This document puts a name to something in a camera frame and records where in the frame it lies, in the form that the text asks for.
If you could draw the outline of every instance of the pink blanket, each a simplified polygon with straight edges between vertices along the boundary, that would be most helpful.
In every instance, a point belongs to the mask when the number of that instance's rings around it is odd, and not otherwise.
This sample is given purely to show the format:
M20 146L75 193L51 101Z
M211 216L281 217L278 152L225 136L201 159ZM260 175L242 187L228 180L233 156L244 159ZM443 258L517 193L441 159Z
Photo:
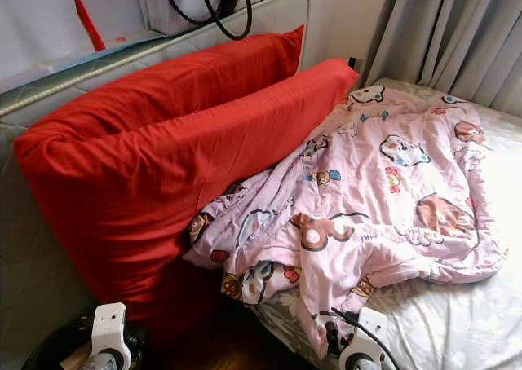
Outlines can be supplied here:
M372 86L344 107L344 126L206 206L184 255L223 267L222 292L247 304L299 284L298 317L320 357L327 321L347 341L332 306L358 312L375 288L417 277L482 280L506 255L485 181L491 151L470 104L427 106Z

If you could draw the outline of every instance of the black trash bin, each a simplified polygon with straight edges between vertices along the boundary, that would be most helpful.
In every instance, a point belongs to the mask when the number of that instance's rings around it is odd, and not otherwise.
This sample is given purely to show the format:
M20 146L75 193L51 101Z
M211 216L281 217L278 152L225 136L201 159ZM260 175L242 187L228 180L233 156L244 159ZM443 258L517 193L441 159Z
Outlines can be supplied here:
M94 309L88 311L46 337L27 358L22 370L63 370L60 363L77 349L91 343L94 313ZM144 370L147 332L126 323L123 334L132 358L130 368Z

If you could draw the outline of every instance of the curtain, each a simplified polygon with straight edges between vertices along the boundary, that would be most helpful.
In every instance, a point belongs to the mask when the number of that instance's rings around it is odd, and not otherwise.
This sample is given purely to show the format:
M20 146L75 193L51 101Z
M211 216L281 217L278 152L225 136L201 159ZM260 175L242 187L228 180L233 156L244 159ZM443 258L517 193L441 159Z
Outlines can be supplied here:
M373 62L380 77L522 116L522 0L395 0Z

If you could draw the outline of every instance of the power cord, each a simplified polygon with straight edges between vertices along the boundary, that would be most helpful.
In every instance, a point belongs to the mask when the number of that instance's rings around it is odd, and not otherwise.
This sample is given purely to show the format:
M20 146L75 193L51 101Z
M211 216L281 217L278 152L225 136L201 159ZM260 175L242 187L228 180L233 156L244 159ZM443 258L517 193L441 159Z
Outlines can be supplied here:
M245 2L246 2L246 26L245 26L245 30L243 31L243 33L241 33L239 35L230 33L219 20L218 14L220 13L220 9L221 9L221 6L223 5L223 1L219 4L218 9L214 10L214 8L212 7L212 4L210 3L210 0L203 0L205 2L206 8L208 9L208 11L210 13L210 18L207 18L206 20L195 20L195 19L189 17L188 15L186 15L185 13L183 13L183 11L179 8L179 6L176 5L174 0L167 0L167 1L169 1L169 4L172 6L172 8L174 8L174 10L176 10L178 12L178 14L181 15L189 23L194 24L196 26L203 26L203 25L209 24L211 22L215 22L218 25L218 28L227 37L231 38L232 40L242 40L250 32L250 28L252 26L252 2L251 2L251 0L245 0Z
M378 337L376 337L372 332L370 332L365 326L361 325L359 323L359 321L356 321L355 319L352 319L351 317L348 317L347 315L345 315L342 311L339 311L337 309L335 309L334 307L332 307L332 311L334 311L334 313L340 315L341 317L343 317L343 319L349 323L350 325L356 327L356 328L360 328L364 333L366 333L368 336L370 336L372 339L374 339L374 341L379 345L379 347L381 347L383 349L384 352L386 352L386 355L388 355L388 358L390 358L391 360L391 363L393 363L393 367L396 369L396 370L400 370L399 369L399 365L397 364L397 362L395 361L395 358L393 358L393 355L392 353L390 352L390 350L384 345L384 343L382 341L380 341L378 339Z

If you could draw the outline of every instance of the pillow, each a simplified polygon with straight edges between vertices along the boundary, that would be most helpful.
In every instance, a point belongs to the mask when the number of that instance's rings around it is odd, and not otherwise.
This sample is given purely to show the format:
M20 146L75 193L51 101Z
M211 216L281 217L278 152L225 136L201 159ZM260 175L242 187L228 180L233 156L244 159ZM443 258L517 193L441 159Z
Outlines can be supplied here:
M134 130L249 95L297 71L303 26L228 42L101 86L32 127L86 140Z
M184 322L198 317L191 299L201 281L169 272L192 216L230 183L292 152L356 78L345 61L330 60L213 108L98 137L83 136L91 114L84 107L67 125L54 117L29 129L15 154L95 294L125 302L130 319L162 320L157 327L173 333L171 306L184 304ZM119 107L122 122L131 105Z

